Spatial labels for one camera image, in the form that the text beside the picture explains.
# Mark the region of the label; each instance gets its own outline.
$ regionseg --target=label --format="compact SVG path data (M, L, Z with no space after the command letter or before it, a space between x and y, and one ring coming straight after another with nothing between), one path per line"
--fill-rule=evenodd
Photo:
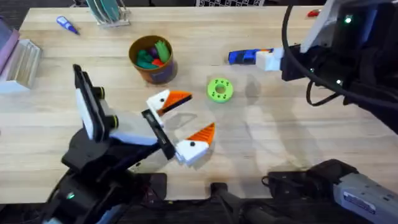
M173 75L173 72L174 72L174 62L170 63L170 65L164 68L163 71L151 74L150 76L154 83L164 83L169 81L170 77Z
M363 210L371 213L371 214L376 214L376 206L374 206L373 204L366 202L362 199L360 199L359 197L350 194L348 192L343 192L344 195L344 200L346 200L347 202L351 202L354 205L362 208Z
M66 18L64 18L63 16L62 17L58 17L58 22L60 22L61 24L66 24L68 21L67 21L67 19Z

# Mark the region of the white plastic part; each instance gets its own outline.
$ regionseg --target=white plastic part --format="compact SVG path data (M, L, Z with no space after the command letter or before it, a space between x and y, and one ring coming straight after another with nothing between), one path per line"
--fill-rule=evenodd
M279 71L283 56L283 48L276 48L272 53L258 51L256 52L256 66L263 71Z
M157 137L148 121L142 116L132 113L114 113L119 119L119 127L110 133L110 137L128 144L151 146L157 142Z
M180 162L190 166L206 154L209 145L203 141L180 141L175 147L175 156Z
M76 89L76 102L80 117L85 125L87 136L89 139L93 139L94 124L79 88ZM111 130L109 134L111 138L128 144L141 144L144 146L151 146L156 143L157 137L145 118L134 113L113 111L109 108L105 100L100 100L99 102L106 116L116 115L118 117L119 127Z
M81 119L83 120L83 123L85 124L88 139L93 139L94 124L93 121L91 120L85 100L79 88L76 89L75 93L76 93L77 109L79 111Z
M170 95L170 90L164 90L154 96L151 96L147 100L147 105L150 109L150 112L152 112L156 121L159 123L160 127L162 128L164 127L164 124L160 116L157 114L157 110L162 109L169 95Z

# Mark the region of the green led light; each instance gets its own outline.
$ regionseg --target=green led light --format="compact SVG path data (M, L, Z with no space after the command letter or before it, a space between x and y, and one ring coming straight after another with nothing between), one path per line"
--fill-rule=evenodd
M75 197L75 194L73 193L73 192L70 192L68 195L67 195L67 199L69 200L69 199L72 199L72 198L74 198Z
M344 20L344 22L345 22L346 24L349 24L349 23L351 23L352 21L353 21L353 16L352 16L352 15L347 15L346 18L345 18L345 20Z

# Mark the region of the sticker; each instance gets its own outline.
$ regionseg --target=sticker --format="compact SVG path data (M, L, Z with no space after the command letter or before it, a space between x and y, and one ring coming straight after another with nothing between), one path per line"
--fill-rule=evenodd
M164 83L167 82L174 72L174 63L170 63L163 71L155 74L151 74L151 78L154 83Z
M352 195L348 192L344 192L343 195L344 195L344 200L346 200L347 202L351 202L354 205L356 205L360 208L363 208L367 212L372 213L373 215L376 214L376 207L373 204L366 202L366 201L360 199L359 197Z

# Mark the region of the green toy piece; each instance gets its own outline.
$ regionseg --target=green toy piece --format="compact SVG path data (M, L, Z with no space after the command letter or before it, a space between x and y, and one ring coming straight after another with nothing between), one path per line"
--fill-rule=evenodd
M150 54L148 54L146 50L138 51L137 58L146 61L148 63L152 63L154 61L154 58Z
M158 41L155 44L157 53L159 54L159 58L163 63L166 63L170 58L170 52L167 48L166 44L163 41Z
M225 103L231 99L234 93L232 83L225 78L216 78L209 82L207 95L216 103Z
M149 62L146 62L145 60L142 60L141 58L137 59L137 63L136 65L140 66L141 68L144 69L155 69L155 68L159 68L159 66L157 65L153 65Z

